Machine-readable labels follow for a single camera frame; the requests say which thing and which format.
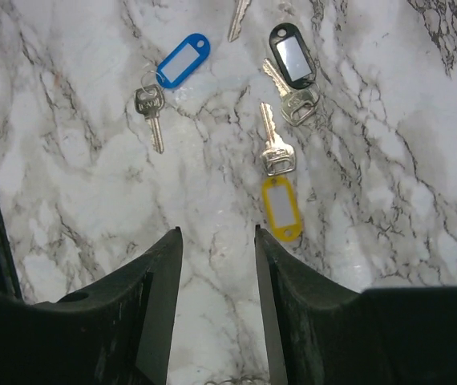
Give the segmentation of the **large metal keyring disc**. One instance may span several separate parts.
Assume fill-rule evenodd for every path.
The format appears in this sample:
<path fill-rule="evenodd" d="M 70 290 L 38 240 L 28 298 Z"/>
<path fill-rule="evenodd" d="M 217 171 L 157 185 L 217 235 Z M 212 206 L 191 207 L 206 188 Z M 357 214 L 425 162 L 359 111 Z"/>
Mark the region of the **large metal keyring disc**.
<path fill-rule="evenodd" d="M 209 380 L 204 385 L 269 385 L 269 381 L 255 375 L 244 375 L 239 378 Z"/>

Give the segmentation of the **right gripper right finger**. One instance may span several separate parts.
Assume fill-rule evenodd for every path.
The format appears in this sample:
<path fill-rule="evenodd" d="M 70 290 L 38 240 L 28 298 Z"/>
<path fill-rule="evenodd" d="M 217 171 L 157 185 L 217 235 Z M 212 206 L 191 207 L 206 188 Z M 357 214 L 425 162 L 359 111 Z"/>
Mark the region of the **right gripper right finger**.
<path fill-rule="evenodd" d="M 457 286 L 356 293 L 255 232 L 273 384 L 457 384 Z"/>

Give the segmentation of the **yellow key tag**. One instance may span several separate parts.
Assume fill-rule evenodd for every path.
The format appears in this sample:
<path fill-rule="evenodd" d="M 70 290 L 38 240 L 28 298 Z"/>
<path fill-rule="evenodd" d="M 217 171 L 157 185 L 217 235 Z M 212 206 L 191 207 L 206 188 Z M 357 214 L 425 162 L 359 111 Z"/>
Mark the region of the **yellow key tag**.
<path fill-rule="evenodd" d="M 302 231 L 301 215 L 289 180 L 283 175 L 268 177 L 261 191 L 273 235 L 280 241 L 296 240 Z"/>

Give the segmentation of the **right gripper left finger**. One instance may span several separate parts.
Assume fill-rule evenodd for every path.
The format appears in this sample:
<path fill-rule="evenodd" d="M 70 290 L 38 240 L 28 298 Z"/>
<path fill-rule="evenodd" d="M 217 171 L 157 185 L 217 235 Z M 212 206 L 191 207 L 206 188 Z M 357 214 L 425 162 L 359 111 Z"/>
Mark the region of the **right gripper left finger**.
<path fill-rule="evenodd" d="M 57 302 L 0 294 L 0 384 L 164 384 L 183 258 L 179 229 Z"/>

